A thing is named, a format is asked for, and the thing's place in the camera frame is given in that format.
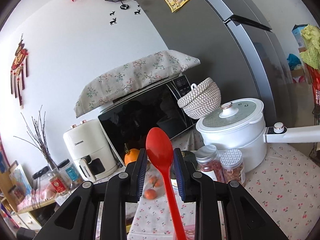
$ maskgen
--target white wall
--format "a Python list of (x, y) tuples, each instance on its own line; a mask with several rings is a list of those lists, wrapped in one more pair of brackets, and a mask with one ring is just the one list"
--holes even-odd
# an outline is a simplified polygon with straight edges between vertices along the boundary
[(252, 0), (271, 25), (284, 50), (299, 57), (298, 44), (292, 34), (295, 24), (317, 25), (316, 20), (301, 0)]
[[(70, 158), (63, 133), (70, 125), (93, 119), (98, 109), (77, 120), (73, 108), (84, 86), (98, 75), (145, 55), (167, 49), (137, 3), (104, 0), (22, 0), (0, 33), (0, 133), (8, 160), (17, 160), (30, 176), (46, 165), (28, 139), (23, 122), (43, 105), (49, 151), (56, 163)], [(110, 25), (116, 17), (117, 24)], [(21, 33), (29, 51), (29, 77), (22, 92), (24, 109), (10, 92), (10, 66)]]

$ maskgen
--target refrigerator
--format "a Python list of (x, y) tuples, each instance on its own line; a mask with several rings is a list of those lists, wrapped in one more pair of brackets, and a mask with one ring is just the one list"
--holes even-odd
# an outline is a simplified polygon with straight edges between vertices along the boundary
[(258, 98), (267, 126), (294, 125), (297, 106), (286, 56), (252, 0), (189, 0), (173, 13), (164, 0), (136, 1), (168, 49), (200, 59), (184, 72), (190, 83), (211, 77), (221, 103)]

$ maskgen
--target woven basket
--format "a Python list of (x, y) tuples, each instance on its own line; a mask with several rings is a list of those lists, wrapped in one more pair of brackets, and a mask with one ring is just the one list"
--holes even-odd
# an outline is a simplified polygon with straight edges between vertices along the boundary
[(221, 103), (220, 90), (211, 78), (207, 78), (178, 100), (178, 106), (187, 116), (200, 119), (215, 110)]

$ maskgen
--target floor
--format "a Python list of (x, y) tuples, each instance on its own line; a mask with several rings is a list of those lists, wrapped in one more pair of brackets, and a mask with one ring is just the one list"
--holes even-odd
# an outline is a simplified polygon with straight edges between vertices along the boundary
[[(292, 93), (297, 98), (297, 116), (295, 127), (314, 125), (314, 116), (312, 110), (314, 108), (312, 86), (307, 82), (290, 84)], [(291, 143), (292, 147), (309, 156), (313, 148), (313, 143)]]

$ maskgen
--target drawer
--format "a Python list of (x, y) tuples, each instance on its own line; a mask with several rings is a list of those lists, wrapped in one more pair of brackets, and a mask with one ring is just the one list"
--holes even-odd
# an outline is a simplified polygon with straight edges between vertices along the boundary
[(29, 213), (20, 214), (19, 217), (31, 230), (41, 229), (39, 223)]
[(21, 228), (28, 228), (25, 223), (17, 215), (11, 216), (14, 222)]

